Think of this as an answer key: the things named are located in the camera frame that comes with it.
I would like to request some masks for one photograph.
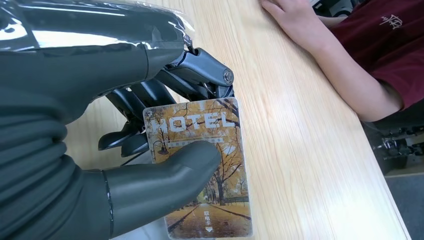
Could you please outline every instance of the floor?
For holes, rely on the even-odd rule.
[[[412,240],[424,240],[424,174],[386,181]]]

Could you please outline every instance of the light wood surface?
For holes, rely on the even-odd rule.
[[[311,57],[256,0],[151,0],[181,10],[202,47],[235,74],[254,239],[409,239],[355,113]],[[124,118],[98,99],[68,126],[69,154],[85,169],[118,166],[97,151]]]

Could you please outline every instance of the metal screw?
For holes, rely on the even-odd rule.
[[[231,85],[231,84],[233,84],[233,82],[234,82],[234,74],[233,74],[233,72],[232,72],[231,70],[229,70],[229,69],[225,70],[225,72],[224,72],[224,82],[225,82],[227,85]]]

